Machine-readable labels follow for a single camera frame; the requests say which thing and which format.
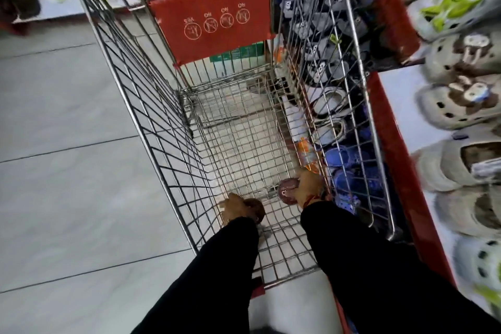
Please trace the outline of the person's left hand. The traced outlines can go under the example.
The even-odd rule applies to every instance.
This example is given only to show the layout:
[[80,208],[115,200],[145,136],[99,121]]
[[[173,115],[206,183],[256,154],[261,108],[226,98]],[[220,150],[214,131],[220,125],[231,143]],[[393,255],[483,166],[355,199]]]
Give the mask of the person's left hand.
[[229,193],[217,206],[221,211],[223,226],[240,217],[251,218],[254,223],[260,223],[261,203],[257,199],[244,199],[238,194]]

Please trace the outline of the person's right hand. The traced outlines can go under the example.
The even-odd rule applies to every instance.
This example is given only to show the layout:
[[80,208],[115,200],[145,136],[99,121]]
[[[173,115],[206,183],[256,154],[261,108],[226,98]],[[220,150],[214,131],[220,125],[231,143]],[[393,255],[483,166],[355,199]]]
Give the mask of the person's right hand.
[[294,190],[294,197],[301,209],[304,210],[307,206],[325,199],[324,179],[320,174],[301,168],[297,179],[299,183]]

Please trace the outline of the person's right forearm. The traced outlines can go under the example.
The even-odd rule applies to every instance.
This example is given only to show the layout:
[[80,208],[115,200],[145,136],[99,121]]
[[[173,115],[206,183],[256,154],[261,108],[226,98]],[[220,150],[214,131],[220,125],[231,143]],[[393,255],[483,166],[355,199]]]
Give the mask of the person's right forearm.
[[501,334],[501,323],[331,201],[301,213],[316,261],[359,334]]

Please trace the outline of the person's left forearm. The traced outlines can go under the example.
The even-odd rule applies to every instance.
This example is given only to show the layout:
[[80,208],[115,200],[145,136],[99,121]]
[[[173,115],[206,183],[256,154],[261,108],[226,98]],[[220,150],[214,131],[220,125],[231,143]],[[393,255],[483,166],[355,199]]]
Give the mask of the person's left forearm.
[[230,221],[206,242],[131,334],[249,334],[258,242],[252,218]]

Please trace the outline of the orange drink bottle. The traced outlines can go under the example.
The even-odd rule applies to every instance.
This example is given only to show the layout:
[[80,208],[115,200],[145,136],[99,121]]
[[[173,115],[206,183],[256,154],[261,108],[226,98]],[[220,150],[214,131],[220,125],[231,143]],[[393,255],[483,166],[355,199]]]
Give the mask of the orange drink bottle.
[[320,174],[321,165],[319,155],[310,141],[303,136],[295,143],[295,148],[300,165],[311,172]]

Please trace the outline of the pile of dark blue clogs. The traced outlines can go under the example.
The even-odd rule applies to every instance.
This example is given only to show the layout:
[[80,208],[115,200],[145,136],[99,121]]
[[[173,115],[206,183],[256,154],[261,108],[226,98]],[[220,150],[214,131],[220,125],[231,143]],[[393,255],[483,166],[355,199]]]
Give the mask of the pile of dark blue clogs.
[[298,128],[320,161],[340,208],[369,227],[395,235],[390,182],[368,78],[377,65],[372,41],[380,32],[359,0],[283,0],[286,96],[303,118]]

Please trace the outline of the red display shelf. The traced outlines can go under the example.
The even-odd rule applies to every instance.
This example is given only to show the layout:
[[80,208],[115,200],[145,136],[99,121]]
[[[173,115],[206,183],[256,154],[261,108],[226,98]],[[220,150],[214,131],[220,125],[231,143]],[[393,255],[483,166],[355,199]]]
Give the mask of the red display shelf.
[[[401,64],[418,52],[421,42],[407,16],[402,0],[375,0],[379,20],[385,26],[390,48]],[[390,104],[389,91],[376,72],[368,80],[369,100],[375,114],[376,131],[383,147],[395,189],[408,222],[415,247],[422,261],[456,287],[453,272],[440,242],[431,213],[426,204],[396,116]]]

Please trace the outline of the row of grey charm clogs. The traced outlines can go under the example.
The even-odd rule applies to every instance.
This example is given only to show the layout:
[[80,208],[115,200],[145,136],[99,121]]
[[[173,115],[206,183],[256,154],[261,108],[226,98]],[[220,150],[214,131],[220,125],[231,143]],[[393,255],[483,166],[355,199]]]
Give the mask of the row of grey charm clogs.
[[423,65],[380,74],[439,260],[501,320],[501,0],[405,0]]

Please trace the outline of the red cart seat flap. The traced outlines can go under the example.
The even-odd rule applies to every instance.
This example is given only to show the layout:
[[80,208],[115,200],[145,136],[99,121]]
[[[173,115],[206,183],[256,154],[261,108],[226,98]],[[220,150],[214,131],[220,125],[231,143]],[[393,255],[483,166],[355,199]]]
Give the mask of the red cart seat flap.
[[150,0],[177,66],[273,38],[271,0]]

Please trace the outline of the dark brown furry item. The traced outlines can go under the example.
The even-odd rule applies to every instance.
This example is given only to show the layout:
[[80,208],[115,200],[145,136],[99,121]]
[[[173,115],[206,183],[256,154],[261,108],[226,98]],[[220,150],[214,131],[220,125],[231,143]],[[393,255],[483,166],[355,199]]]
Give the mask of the dark brown furry item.
[[15,23],[27,20],[41,13],[39,0],[0,0],[0,31],[24,36],[28,33],[28,23]]

